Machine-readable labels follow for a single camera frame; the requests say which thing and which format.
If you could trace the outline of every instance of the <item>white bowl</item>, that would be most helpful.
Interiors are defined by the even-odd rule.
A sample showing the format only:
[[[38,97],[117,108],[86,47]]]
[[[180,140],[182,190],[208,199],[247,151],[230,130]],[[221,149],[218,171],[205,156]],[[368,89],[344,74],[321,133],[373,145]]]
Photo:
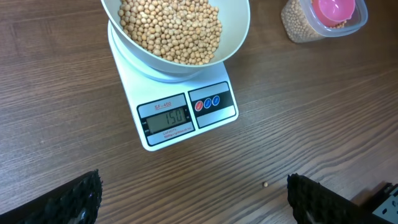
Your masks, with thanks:
[[[210,63],[206,65],[182,65],[169,62],[168,60],[151,54],[136,44],[123,32],[123,28],[120,25],[120,16],[118,14],[121,5],[120,0],[101,0],[101,2],[117,35],[127,49],[147,65],[167,73],[184,73],[189,75],[225,61],[235,54],[242,46],[250,26],[249,0],[209,0],[212,6],[218,6],[220,9],[218,19],[223,25],[220,46],[214,53],[215,57],[211,59]]]

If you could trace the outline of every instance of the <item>dark brown tabletop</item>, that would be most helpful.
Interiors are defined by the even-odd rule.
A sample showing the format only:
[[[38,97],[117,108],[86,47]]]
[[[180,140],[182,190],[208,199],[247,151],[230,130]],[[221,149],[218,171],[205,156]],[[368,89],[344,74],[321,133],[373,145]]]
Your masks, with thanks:
[[[293,223],[289,174],[347,199],[398,183],[398,1],[366,1],[357,33],[300,45],[285,3],[252,0],[225,61],[238,120],[147,152],[100,1],[0,2],[0,213],[93,169],[97,223]]]

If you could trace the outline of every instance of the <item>digital kitchen scale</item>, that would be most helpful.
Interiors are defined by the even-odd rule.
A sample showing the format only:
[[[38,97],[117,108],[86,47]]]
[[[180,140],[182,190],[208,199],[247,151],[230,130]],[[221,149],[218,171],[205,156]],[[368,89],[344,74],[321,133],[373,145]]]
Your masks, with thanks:
[[[224,63],[186,76],[141,62],[108,23],[108,39],[142,145],[156,151],[238,118]]]

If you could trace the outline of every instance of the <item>black object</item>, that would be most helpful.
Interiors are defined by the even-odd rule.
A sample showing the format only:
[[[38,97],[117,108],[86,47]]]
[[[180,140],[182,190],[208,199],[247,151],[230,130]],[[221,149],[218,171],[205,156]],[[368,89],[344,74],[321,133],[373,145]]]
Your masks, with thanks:
[[[390,223],[302,175],[288,176],[287,190],[298,224]]]
[[[387,183],[361,208],[393,224],[398,224],[398,184]]]
[[[94,170],[0,215],[0,223],[94,223],[101,196],[102,182],[98,170]]]

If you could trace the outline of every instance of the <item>red button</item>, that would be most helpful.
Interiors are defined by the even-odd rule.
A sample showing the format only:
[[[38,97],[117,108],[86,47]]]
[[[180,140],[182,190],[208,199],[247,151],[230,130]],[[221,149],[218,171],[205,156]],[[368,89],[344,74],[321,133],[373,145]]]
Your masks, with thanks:
[[[195,104],[195,110],[201,111],[202,108],[203,108],[203,102],[201,100],[197,101],[197,103]]]

